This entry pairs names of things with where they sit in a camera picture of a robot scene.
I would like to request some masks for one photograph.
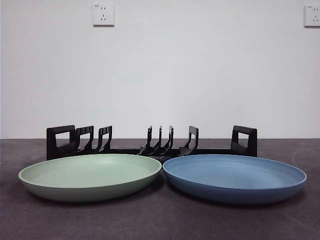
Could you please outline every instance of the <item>gray table surface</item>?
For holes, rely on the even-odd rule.
[[[184,140],[177,139],[175,145]],[[114,139],[137,148],[141,139]],[[228,148],[230,139],[200,139],[200,148]],[[63,203],[29,193],[18,172],[46,158],[45,139],[1,140],[2,240],[319,240],[320,139],[259,139],[258,156],[294,165],[307,182],[275,204],[209,202],[171,186],[163,174],[129,196],[94,203]]]

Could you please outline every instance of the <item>black dish rack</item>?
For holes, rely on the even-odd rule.
[[[69,143],[58,146],[56,135],[62,133],[69,133]],[[248,135],[247,147],[239,144],[239,133]],[[86,145],[80,148],[80,137],[84,134],[90,134],[90,138]],[[103,138],[105,135],[108,135],[108,139],[103,145]],[[154,146],[151,146],[152,126],[150,126],[147,130],[146,144],[141,146],[140,149],[114,149],[111,148],[112,126],[106,126],[99,129],[98,144],[96,148],[93,148],[94,126],[80,128],[75,128],[75,125],[49,127],[46,129],[46,159],[52,160],[88,154],[133,154],[152,157],[160,162],[179,156],[202,154],[230,154],[257,157],[256,128],[233,126],[230,149],[199,149],[199,129],[194,126],[189,126],[188,136],[188,141],[184,146],[173,148],[174,128],[170,126],[169,139],[162,145],[162,126],[160,126],[158,141]]]

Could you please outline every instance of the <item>blue plate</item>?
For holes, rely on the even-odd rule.
[[[231,204],[268,204],[290,198],[307,175],[279,161],[237,155],[190,155],[163,164],[178,189],[207,200]]]

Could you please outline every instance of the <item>green plate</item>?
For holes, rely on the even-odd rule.
[[[58,158],[18,174],[33,194],[62,202],[93,202],[132,194],[148,186],[161,169],[153,158],[94,154]]]

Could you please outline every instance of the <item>electrical socket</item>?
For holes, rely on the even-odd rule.
[[[304,6],[304,26],[320,27],[320,5]]]
[[[94,4],[92,7],[93,26],[114,26],[115,5],[113,3]]]

